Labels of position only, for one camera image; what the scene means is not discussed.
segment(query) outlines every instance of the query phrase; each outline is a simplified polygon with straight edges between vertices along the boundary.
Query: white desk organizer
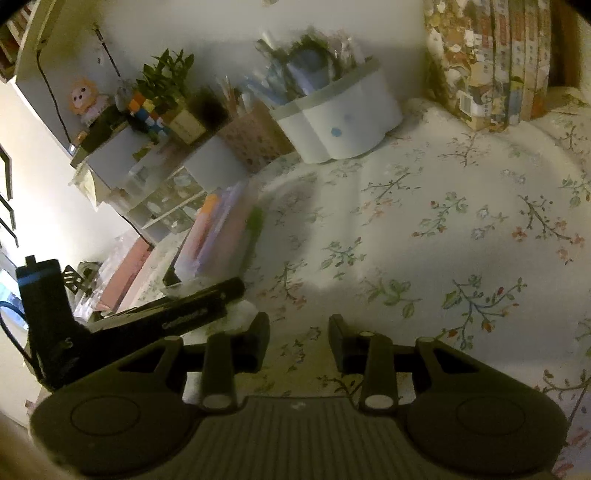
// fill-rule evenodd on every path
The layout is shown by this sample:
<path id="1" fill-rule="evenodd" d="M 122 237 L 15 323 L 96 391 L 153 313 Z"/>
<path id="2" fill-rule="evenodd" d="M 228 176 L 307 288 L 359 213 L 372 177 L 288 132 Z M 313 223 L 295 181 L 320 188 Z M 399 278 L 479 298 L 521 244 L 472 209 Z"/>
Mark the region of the white desk organizer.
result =
<path id="1" fill-rule="evenodd" d="M 375 59 L 271 114 L 306 163 L 362 155 L 402 121 Z"/>

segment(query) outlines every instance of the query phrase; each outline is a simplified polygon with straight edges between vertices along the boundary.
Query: barcode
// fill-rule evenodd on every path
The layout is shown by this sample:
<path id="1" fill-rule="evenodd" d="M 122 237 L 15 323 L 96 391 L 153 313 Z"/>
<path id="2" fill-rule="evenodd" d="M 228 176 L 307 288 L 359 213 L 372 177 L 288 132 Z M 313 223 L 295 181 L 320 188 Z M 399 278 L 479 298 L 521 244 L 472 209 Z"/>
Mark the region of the barcode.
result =
<path id="1" fill-rule="evenodd" d="M 466 115 L 472 114 L 472 97 L 470 95 L 465 94 L 464 92 L 460 93 L 460 110 L 464 112 Z"/>

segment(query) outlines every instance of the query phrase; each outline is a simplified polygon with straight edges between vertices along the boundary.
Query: doll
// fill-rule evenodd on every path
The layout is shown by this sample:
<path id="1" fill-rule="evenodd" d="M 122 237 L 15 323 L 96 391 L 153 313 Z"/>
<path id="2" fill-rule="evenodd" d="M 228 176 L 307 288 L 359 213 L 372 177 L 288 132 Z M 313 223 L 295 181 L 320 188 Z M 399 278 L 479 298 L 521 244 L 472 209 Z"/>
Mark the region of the doll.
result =
<path id="1" fill-rule="evenodd" d="M 80 121 L 87 127 L 110 105 L 110 97 L 99 95 L 94 82 L 84 78 L 74 84 L 70 95 L 70 109 L 80 115 Z"/>

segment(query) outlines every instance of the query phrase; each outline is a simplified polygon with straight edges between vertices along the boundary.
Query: comic book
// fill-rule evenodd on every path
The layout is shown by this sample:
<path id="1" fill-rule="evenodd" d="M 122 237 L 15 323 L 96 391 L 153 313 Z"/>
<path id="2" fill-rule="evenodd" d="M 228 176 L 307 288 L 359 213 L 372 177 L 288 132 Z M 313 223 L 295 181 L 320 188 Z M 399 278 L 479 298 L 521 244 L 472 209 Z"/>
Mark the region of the comic book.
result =
<path id="1" fill-rule="evenodd" d="M 499 131 L 508 122 L 509 95 L 511 93 L 511 32 L 509 29 L 509 1 L 492 0 L 495 16 L 495 75 L 492 91 L 491 130 Z"/>
<path id="2" fill-rule="evenodd" d="M 552 24 L 550 1 L 538 0 L 538 75 L 535 82 L 534 102 L 531 117 L 539 118 L 545 114 L 545 100 L 548 93 L 550 75 L 550 51 L 552 49 Z"/>
<path id="3" fill-rule="evenodd" d="M 491 0 L 426 0 L 431 96 L 475 130 L 490 124 L 493 89 Z"/>
<path id="4" fill-rule="evenodd" d="M 538 0 L 525 0 L 525 76 L 521 120 L 530 120 L 538 78 Z"/>
<path id="5" fill-rule="evenodd" d="M 509 124 L 517 125 L 523 101 L 525 76 L 525 4 L 524 0 L 509 0 L 511 19 L 511 92 L 509 94 Z"/>

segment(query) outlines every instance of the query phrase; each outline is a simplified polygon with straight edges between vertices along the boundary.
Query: tablecloth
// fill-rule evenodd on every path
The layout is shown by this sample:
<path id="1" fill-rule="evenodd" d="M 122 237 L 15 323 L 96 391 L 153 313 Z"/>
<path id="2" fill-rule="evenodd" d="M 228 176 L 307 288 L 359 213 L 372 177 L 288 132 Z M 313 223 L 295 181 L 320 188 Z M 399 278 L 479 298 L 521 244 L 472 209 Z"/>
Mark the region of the tablecloth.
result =
<path id="1" fill-rule="evenodd" d="M 260 172 L 266 220 L 244 279 L 271 340 L 263 369 L 237 375 L 240 392 L 355 398 L 362 377 L 340 375 L 328 344 L 340 313 L 396 344 L 439 338 L 543 391 L 571 423 L 554 473 L 588 478 L 591 108 L 564 89 L 550 106 L 491 134 L 412 100 L 361 158 L 290 154 Z M 398 376 L 411 401 L 410 376 Z"/>

